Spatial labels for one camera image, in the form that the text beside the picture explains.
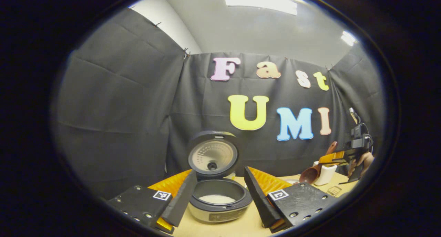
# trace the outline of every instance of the white container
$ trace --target white container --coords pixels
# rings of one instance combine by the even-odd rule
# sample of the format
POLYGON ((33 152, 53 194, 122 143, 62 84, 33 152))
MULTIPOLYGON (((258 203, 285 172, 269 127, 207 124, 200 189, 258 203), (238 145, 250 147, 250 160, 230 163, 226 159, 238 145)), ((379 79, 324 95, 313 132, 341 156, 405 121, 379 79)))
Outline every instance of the white container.
POLYGON ((335 171, 337 170, 337 165, 322 165, 320 171, 320 177, 315 181, 315 185, 325 185, 331 182, 332 176, 334 176, 335 171))

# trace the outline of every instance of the black fabric backdrop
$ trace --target black fabric backdrop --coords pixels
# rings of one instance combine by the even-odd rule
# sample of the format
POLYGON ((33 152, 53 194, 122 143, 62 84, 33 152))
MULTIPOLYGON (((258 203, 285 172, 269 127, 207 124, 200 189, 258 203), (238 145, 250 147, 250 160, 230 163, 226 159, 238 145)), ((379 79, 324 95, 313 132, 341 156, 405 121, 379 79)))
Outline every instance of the black fabric backdrop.
POLYGON ((272 55, 203 53, 183 59, 183 50, 153 23, 130 9, 101 25, 72 52, 56 103, 57 138, 80 179, 95 193, 112 198, 133 185, 151 185, 189 169, 187 143, 203 130, 227 131, 242 143, 243 166, 275 176, 301 173, 325 154, 332 141, 338 148, 354 127, 354 107, 381 146, 386 108, 384 88, 374 64, 357 46, 333 69, 272 55), (241 64, 228 81, 211 81, 213 58, 238 57, 241 64), (257 64, 271 61, 282 76, 262 79, 257 64), (306 72, 311 88, 297 82, 306 72), (313 77, 320 71, 328 91, 313 77), (256 117, 252 97, 269 97, 266 124, 242 131, 230 123, 228 96, 249 97, 246 118, 256 117), (313 110, 310 140, 278 141, 279 107, 298 117, 313 110), (320 135, 317 109, 329 108, 330 135, 320 135))

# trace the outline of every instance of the table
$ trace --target table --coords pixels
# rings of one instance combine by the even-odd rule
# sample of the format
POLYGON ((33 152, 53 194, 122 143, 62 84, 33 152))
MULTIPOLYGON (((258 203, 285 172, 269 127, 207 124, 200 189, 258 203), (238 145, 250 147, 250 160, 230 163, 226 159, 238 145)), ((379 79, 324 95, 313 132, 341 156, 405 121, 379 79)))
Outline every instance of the table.
MULTIPOLYGON (((300 175, 282 176, 281 179, 299 179, 300 175)), ((245 185, 243 177, 235 177, 234 180, 241 185, 245 185)), ((316 186, 319 190, 329 193, 332 196, 339 197, 349 192, 357 184, 351 182, 344 185, 338 185, 341 182, 347 182, 348 178, 338 173, 334 173, 331 182, 316 186)), ((263 237, 270 236, 271 232, 262 226, 257 207, 254 202, 249 205, 245 214, 233 221, 226 223, 202 223, 197 221, 192 214, 186 209, 179 227, 175 227, 173 236, 177 237, 242 237, 253 236, 263 237)))

